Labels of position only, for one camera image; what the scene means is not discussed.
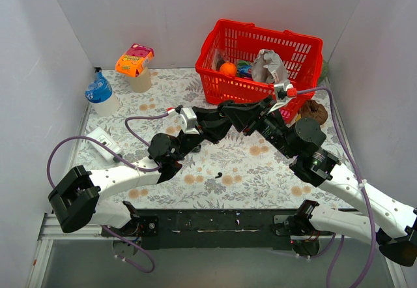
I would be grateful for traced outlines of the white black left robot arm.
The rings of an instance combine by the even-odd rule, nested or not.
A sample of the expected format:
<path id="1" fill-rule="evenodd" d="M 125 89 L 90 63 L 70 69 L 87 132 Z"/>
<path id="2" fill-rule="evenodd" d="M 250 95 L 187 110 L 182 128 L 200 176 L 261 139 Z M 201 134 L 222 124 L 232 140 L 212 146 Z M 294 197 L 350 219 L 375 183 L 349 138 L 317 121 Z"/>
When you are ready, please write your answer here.
<path id="1" fill-rule="evenodd" d="M 111 197 L 141 186 L 172 179 L 182 168 L 181 161 L 205 140 L 218 143 L 228 133 L 231 121 L 217 109 L 169 108 L 165 117 L 179 118 L 177 136 L 159 133 L 148 143 L 148 155 L 137 162 L 123 158 L 120 166 L 87 171 L 73 167 L 53 186 L 50 205 L 64 233 L 73 233 L 88 224 L 117 228 L 133 235 L 139 227 L 136 211 L 127 201 Z"/>

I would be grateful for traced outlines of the long black earbud charging case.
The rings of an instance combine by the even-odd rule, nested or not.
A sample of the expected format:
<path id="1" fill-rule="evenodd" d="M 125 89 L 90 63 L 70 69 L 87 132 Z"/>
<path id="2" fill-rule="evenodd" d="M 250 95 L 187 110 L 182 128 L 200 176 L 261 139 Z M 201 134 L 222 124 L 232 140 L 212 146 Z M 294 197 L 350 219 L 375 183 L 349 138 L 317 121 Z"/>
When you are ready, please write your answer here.
<path id="1" fill-rule="evenodd" d="M 192 149 L 192 153 L 199 153 L 201 151 L 201 144 Z"/>

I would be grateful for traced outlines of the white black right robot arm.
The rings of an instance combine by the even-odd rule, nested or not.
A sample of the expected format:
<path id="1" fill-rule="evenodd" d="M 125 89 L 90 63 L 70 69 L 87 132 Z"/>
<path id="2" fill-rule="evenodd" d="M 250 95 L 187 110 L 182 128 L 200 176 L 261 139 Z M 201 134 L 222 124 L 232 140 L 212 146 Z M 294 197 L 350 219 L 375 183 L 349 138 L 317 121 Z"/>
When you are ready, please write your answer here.
<path id="1" fill-rule="evenodd" d="M 294 235 L 329 231 L 372 246 L 391 261 L 410 267 L 416 261 L 416 209 L 360 182 L 357 175 L 321 145 L 326 139 L 319 123 L 303 118 L 286 126 L 270 97 L 256 103 L 226 101 L 218 106 L 237 131 L 261 134 L 280 153 L 293 161 L 289 168 L 301 181 L 344 200 L 358 214 L 341 212 L 316 201 L 304 201 L 296 213 L 279 224 Z"/>

